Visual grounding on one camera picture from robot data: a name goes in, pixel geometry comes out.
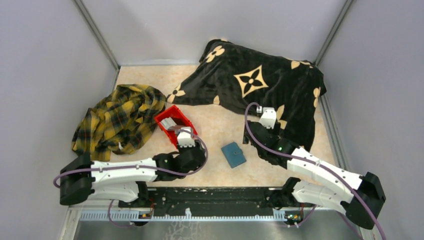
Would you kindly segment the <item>blue card holder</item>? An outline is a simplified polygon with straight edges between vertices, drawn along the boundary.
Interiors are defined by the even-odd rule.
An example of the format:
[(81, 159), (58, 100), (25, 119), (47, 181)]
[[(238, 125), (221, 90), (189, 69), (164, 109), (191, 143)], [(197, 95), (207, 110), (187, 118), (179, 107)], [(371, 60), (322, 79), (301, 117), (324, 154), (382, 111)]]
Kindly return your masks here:
[(232, 169), (247, 162), (242, 149), (234, 141), (223, 146), (221, 151)]

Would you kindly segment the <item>red plastic bin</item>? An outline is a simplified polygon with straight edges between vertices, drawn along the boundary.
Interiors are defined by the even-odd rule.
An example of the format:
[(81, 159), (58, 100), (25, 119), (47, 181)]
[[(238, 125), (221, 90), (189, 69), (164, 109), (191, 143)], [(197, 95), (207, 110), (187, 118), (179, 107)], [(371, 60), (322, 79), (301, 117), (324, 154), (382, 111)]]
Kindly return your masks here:
[(165, 133), (172, 145), (177, 147), (177, 136), (175, 131), (165, 130), (160, 121), (165, 118), (173, 118), (173, 120), (178, 125), (183, 125), (184, 127), (191, 127), (194, 134), (198, 134), (192, 122), (183, 114), (183, 112), (176, 106), (172, 105), (171, 107), (165, 109), (163, 112), (154, 117), (155, 122), (158, 124), (159, 128)]

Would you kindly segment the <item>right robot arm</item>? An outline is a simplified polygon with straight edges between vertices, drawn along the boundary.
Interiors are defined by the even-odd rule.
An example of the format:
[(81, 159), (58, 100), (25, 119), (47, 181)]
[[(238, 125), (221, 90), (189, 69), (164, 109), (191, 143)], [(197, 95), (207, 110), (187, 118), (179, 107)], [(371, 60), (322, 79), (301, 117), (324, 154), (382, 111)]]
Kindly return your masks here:
[(332, 165), (275, 131), (275, 127), (246, 120), (243, 142), (254, 146), (258, 156), (271, 165), (314, 181), (296, 177), (287, 180), (281, 190), (284, 204), (319, 205), (344, 215), (360, 228), (371, 230), (379, 226), (377, 218), (387, 198), (377, 175), (361, 175)]

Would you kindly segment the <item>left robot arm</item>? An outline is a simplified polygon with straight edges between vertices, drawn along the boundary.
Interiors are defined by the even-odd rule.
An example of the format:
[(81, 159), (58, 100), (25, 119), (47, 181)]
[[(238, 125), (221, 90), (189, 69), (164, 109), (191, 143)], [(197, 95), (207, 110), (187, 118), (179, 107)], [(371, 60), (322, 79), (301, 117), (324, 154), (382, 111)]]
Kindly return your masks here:
[(53, 184), (59, 203), (72, 206), (86, 200), (119, 200), (144, 207), (150, 193), (146, 183), (172, 182), (198, 172), (207, 162), (208, 150), (200, 143), (178, 151), (127, 162), (91, 160), (84, 153), (62, 168)]

